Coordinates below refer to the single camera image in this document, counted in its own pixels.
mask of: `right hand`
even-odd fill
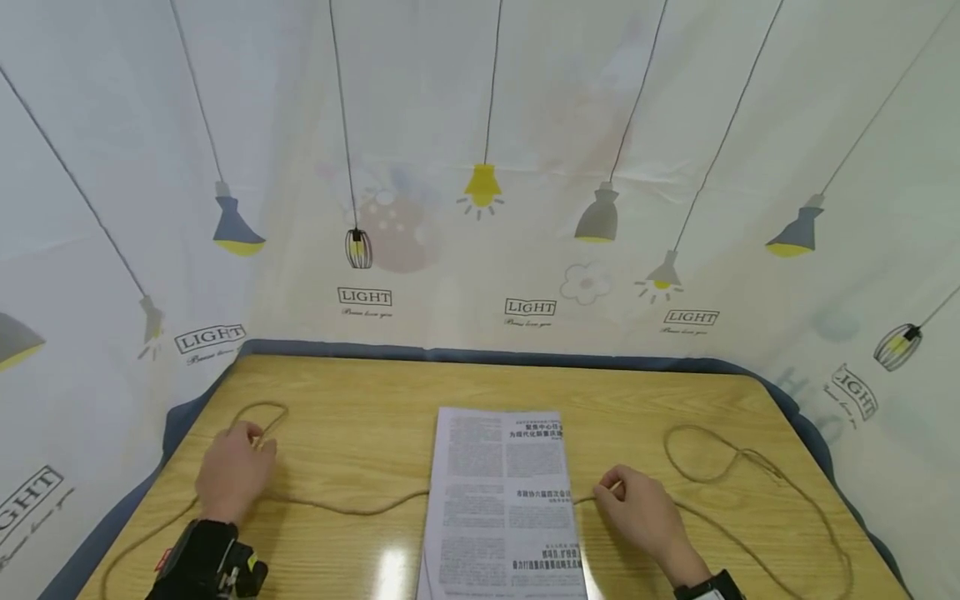
[[[255,449],[263,435],[256,424],[240,421],[213,439],[197,476],[201,518],[239,524],[267,488],[276,465],[276,440]]]
[[[597,505],[626,540],[653,558],[674,588],[711,577],[694,550],[673,498],[656,479],[623,465],[593,488]]]

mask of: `wooden table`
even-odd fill
[[[261,399],[290,406],[290,418],[276,432],[275,488],[367,508],[428,487],[439,407],[559,410],[574,496],[589,495],[612,465],[631,465],[724,523],[804,597],[835,598],[843,574],[827,532],[788,486],[748,464],[716,486],[687,482],[672,469],[663,432],[702,424],[766,454],[824,508],[852,557],[853,598],[905,597],[773,399],[748,377],[248,356],[210,400],[80,598],[101,600],[109,559],[190,501],[213,436],[240,408]],[[275,415],[263,408],[251,417],[266,422]],[[717,472],[731,458],[716,442],[680,435],[677,458],[696,473]],[[591,600],[673,597],[656,565],[612,535],[593,503],[575,510]],[[264,500],[241,540],[270,566],[261,598],[413,598],[425,511],[425,498],[369,517]],[[110,578],[108,600],[145,597],[157,561],[188,520],[125,558]],[[732,541],[695,516],[684,514],[684,520],[714,571],[729,569],[751,598],[787,597]]]

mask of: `newspaper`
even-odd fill
[[[559,413],[440,409],[417,600],[587,598]]]

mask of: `fabric backdrop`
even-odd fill
[[[955,4],[0,3],[0,596],[248,338],[734,363],[960,596]]]

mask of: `flower illustration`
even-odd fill
[[[570,265],[564,273],[566,281],[560,286],[560,295],[576,300],[581,306],[593,304],[611,290],[610,274],[600,263]]]

